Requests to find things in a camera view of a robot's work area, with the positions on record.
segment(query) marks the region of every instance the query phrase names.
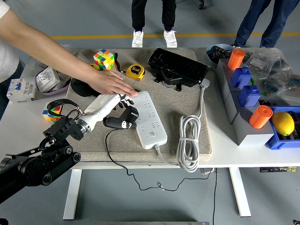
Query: tape measure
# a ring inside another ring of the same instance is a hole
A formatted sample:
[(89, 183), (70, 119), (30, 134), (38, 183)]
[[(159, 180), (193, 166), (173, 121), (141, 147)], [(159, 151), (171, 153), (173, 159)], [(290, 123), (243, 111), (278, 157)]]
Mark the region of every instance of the tape measure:
[(140, 81), (144, 77), (144, 74), (145, 74), (145, 69), (140, 64), (133, 64), (126, 71), (126, 76), (136, 81)]
[(99, 65), (97, 65), (97, 64), (95, 64), (95, 63), (91, 63), (91, 64), (89, 64), (91, 67), (94, 67), (94, 69), (96, 69), (96, 70), (100, 70), (100, 66)]

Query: person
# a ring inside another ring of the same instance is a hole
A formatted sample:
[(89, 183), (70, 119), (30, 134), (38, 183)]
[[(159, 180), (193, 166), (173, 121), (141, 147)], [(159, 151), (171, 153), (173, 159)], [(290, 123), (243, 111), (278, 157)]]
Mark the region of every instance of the person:
[[(259, 16), (269, 6), (271, 0), (252, 0), (250, 8), (238, 29), (233, 47), (244, 47)], [(280, 38), (289, 15), (299, 0), (275, 0), (271, 22), (262, 35), (260, 47), (273, 48)]]
[[(175, 0), (162, 0), (163, 2), (163, 13), (162, 22), (164, 25), (164, 38), (168, 48), (177, 48), (177, 40), (175, 37), (175, 31), (172, 30), (175, 24)], [(138, 48), (143, 46), (143, 27), (145, 26), (145, 7), (147, 0), (133, 0), (131, 6), (131, 17), (133, 40), (132, 47)]]
[(86, 82), (102, 94), (137, 92), (123, 78), (109, 70), (97, 71), (75, 57), (64, 47), (41, 31), (25, 24), (16, 13), (0, 0), (0, 119), (8, 104), (6, 97), (11, 79), (20, 78), (23, 71), (18, 48), (49, 67)]

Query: gray floor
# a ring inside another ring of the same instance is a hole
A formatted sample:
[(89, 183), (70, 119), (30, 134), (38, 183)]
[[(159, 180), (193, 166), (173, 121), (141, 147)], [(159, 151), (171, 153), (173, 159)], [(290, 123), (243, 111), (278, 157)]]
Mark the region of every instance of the gray floor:
[[(250, 0), (207, 0), (205, 9), (197, 0), (178, 0), (177, 34), (236, 33)], [(26, 23), (50, 36), (132, 34), (130, 0), (6, 0)], [(161, 34), (161, 1), (151, 0), (146, 7), (145, 34)], [(254, 32), (268, 25), (272, 7), (260, 17)], [(289, 17), (284, 32), (300, 32), (299, 6)], [(207, 47), (231, 44), (227, 37), (178, 37), (179, 47)], [(57, 40), (74, 47), (129, 48), (131, 38)], [(276, 47), (286, 56), (295, 73), (300, 73), (300, 36), (282, 36)], [(247, 47), (258, 47), (260, 37), (250, 37)], [(163, 38), (145, 38), (144, 47), (165, 47)], [(23, 61), (28, 56), (20, 53)], [(259, 168), (241, 168), (252, 217), (240, 218), (228, 169), (218, 169), (215, 224), (289, 225), (300, 220), (299, 172), (259, 173)], [(176, 188), (187, 174), (181, 169), (131, 170), (143, 188)], [(85, 170), (82, 173), (74, 221), (63, 221), (70, 171), (48, 187), (26, 187), (0, 205), (0, 218), (10, 225), (91, 225), (93, 221), (206, 221), (212, 224), (216, 176), (207, 180), (186, 180), (176, 192), (160, 189), (140, 191), (124, 169)]]

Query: white power strip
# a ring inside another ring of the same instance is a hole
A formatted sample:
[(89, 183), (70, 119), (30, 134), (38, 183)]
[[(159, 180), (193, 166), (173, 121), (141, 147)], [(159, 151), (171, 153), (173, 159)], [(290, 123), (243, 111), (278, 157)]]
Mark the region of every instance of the white power strip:
[(60, 82), (56, 70), (47, 67), (36, 76), (37, 89), (40, 92), (47, 92)]
[(167, 133), (160, 121), (155, 106), (147, 91), (141, 91), (132, 98), (134, 105), (139, 112), (139, 118), (135, 121), (136, 131), (144, 149), (154, 148), (167, 143)]

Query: orange cylinder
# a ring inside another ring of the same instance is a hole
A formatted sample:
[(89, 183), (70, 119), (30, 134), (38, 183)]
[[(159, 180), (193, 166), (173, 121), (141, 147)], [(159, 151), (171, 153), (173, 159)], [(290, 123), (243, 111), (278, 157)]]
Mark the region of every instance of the orange cylinder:
[(230, 56), (229, 62), (227, 64), (228, 68), (232, 70), (235, 70), (236, 68), (240, 68), (244, 56), (245, 56), (245, 52), (243, 50), (234, 49)]
[(256, 128), (262, 128), (273, 115), (273, 111), (266, 105), (259, 106), (249, 119), (249, 124)]

